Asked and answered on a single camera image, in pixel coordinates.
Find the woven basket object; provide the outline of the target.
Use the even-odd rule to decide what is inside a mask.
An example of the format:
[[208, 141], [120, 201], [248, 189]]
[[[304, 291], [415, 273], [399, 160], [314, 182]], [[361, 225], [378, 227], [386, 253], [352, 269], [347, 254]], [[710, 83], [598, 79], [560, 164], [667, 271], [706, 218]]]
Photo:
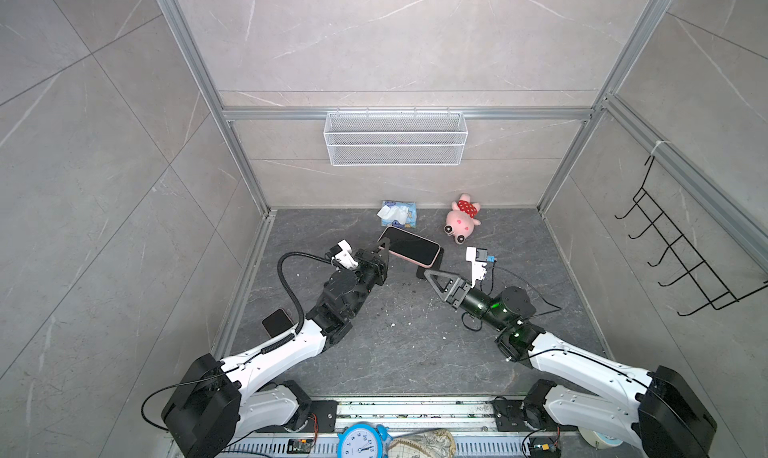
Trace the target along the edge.
[[454, 458], [457, 444], [446, 429], [433, 429], [394, 438], [387, 447], [389, 458]]

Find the small phone pink case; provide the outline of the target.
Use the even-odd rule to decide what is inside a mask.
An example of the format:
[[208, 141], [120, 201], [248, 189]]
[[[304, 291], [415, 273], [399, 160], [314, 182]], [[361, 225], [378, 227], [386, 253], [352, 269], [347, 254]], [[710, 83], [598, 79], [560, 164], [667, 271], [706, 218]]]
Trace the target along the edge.
[[270, 338], [275, 338], [285, 333], [295, 325], [290, 315], [283, 308], [278, 308], [263, 318], [261, 324]]

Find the blue tissue packet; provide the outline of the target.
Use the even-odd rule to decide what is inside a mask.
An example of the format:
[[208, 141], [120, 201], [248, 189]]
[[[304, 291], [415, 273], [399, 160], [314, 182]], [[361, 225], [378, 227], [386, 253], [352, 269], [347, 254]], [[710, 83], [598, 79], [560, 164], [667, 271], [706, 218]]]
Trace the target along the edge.
[[377, 212], [383, 227], [415, 228], [418, 210], [415, 202], [385, 200]]

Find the blue alarm clock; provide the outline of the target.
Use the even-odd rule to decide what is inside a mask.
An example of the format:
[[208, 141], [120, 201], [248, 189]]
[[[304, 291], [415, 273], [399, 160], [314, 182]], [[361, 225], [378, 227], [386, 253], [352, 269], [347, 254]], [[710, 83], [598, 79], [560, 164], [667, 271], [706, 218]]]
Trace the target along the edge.
[[339, 435], [338, 458], [386, 458], [392, 437], [383, 425], [365, 422], [348, 427]]

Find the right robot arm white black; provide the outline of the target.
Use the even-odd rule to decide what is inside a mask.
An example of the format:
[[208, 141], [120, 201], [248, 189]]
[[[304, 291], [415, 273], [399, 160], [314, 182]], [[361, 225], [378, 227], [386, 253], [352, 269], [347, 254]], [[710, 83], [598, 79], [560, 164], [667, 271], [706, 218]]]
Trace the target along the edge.
[[507, 360], [577, 385], [571, 390], [537, 381], [520, 406], [529, 428], [574, 426], [632, 445], [648, 457], [708, 456], [716, 420], [675, 370], [649, 371], [583, 350], [458, 274], [428, 269], [424, 276], [444, 302], [497, 331], [495, 344]]

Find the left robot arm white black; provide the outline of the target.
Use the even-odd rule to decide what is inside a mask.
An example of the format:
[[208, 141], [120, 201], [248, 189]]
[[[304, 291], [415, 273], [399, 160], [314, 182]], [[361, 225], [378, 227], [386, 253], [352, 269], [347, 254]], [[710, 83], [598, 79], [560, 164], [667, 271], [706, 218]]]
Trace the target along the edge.
[[286, 331], [245, 352], [197, 358], [169, 386], [172, 395], [152, 427], [169, 433], [186, 457], [215, 457], [265, 427], [303, 425], [310, 398], [292, 381], [273, 380], [351, 331], [371, 291], [387, 279], [389, 248], [387, 238], [355, 253], [339, 242], [324, 259], [335, 271], [309, 311], [300, 310]]

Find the white alarm clock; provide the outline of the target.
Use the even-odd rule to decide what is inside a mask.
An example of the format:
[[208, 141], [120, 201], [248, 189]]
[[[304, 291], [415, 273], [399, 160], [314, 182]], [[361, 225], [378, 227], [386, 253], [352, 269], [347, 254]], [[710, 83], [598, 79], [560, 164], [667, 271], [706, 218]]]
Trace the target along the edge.
[[620, 439], [610, 437], [594, 430], [579, 427], [578, 431], [583, 440], [597, 450], [617, 448], [623, 444], [623, 441]]

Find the pink pig plush toy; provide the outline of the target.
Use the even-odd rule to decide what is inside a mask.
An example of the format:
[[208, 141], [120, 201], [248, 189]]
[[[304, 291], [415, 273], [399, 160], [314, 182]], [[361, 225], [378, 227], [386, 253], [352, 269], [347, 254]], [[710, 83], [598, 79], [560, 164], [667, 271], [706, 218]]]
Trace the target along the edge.
[[451, 210], [446, 215], [444, 233], [463, 245], [481, 224], [476, 218], [481, 209], [479, 203], [473, 203], [469, 194], [462, 194], [451, 203]]

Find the black phone centre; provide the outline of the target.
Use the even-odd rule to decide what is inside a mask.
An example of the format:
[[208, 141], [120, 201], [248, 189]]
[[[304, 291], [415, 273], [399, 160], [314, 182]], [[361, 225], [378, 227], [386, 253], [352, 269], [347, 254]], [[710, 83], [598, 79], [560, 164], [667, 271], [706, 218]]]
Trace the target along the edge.
[[[441, 261], [440, 260], [435, 260], [435, 262], [433, 263], [432, 269], [439, 269], [440, 266], [441, 266]], [[427, 271], [427, 268], [422, 267], [422, 266], [418, 266], [417, 267], [417, 271], [416, 271], [416, 277], [418, 279], [420, 279], [420, 280], [425, 280], [426, 279], [426, 276], [425, 276], [425, 272], [426, 271]]]

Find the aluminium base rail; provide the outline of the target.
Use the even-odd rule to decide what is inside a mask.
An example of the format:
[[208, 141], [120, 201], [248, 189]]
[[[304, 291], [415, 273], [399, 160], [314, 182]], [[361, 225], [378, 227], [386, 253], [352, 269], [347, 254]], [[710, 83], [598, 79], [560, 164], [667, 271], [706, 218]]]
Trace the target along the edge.
[[562, 457], [640, 457], [621, 444], [599, 450], [572, 426], [549, 423], [535, 433], [515, 396], [346, 396], [315, 399], [301, 425], [276, 425], [235, 435], [222, 457], [335, 457], [340, 435], [354, 424], [382, 425], [391, 437], [449, 431], [458, 457], [525, 457], [528, 445], [554, 445]]

